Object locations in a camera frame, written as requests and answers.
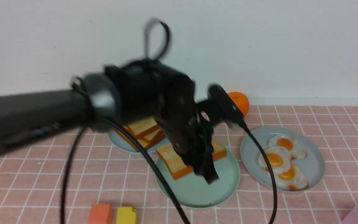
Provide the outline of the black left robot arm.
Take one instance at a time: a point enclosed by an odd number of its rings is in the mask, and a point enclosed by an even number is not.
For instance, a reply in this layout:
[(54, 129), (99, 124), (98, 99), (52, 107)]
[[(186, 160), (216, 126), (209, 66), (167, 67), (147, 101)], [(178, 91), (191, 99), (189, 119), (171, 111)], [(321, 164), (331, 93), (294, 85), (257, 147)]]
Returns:
[(60, 91), (0, 96), (0, 156), (67, 130), (108, 133), (152, 117), (175, 152), (208, 184), (218, 179), (212, 127), (194, 101), (195, 82), (156, 59), (106, 66)]

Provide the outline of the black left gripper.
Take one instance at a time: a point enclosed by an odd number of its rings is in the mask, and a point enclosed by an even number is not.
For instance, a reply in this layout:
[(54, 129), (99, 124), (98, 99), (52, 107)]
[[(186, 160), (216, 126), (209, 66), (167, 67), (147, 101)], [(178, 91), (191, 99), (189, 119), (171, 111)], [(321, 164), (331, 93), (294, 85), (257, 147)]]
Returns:
[(114, 114), (104, 118), (115, 129), (152, 117), (185, 165), (207, 184), (219, 179), (213, 160), (211, 128), (194, 100), (195, 82), (159, 61), (137, 60), (104, 67), (111, 81)]

